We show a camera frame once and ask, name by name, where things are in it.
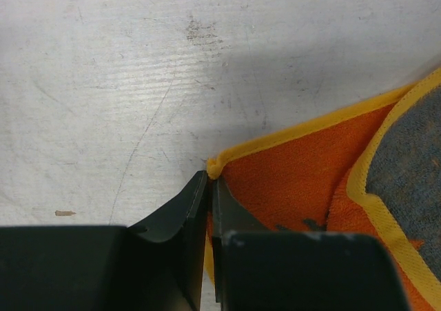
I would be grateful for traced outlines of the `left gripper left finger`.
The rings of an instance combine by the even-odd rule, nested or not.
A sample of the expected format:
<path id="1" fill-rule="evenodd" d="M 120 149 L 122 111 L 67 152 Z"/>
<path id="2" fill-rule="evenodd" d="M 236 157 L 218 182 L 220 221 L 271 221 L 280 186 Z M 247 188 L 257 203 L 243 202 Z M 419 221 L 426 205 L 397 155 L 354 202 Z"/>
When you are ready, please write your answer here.
<path id="1" fill-rule="evenodd" d="M 208 178 L 138 223 L 1 229 L 2 310 L 198 310 Z"/>

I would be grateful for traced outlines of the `grey orange-edged towel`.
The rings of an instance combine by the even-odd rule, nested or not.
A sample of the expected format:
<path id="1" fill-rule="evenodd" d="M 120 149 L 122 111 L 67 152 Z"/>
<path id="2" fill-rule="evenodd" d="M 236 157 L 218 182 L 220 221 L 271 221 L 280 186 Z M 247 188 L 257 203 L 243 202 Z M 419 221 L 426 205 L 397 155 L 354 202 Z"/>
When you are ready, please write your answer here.
<path id="1" fill-rule="evenodd" d="M 440 72 L 207 162 L 271 229 L 365 233 L 414 310 L 440 309 Z"/>

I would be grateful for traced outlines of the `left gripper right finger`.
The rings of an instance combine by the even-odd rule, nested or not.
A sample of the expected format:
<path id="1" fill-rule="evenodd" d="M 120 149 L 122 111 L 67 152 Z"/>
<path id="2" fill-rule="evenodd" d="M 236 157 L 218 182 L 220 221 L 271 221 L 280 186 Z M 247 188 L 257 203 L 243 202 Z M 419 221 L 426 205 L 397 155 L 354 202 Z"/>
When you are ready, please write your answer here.
<path id="1" fill-rule="evenodd" d="M 223 310 L 409 310 L 379 240 L 340 232 L 271 231 L 213 185 L 214 281 Z"/>

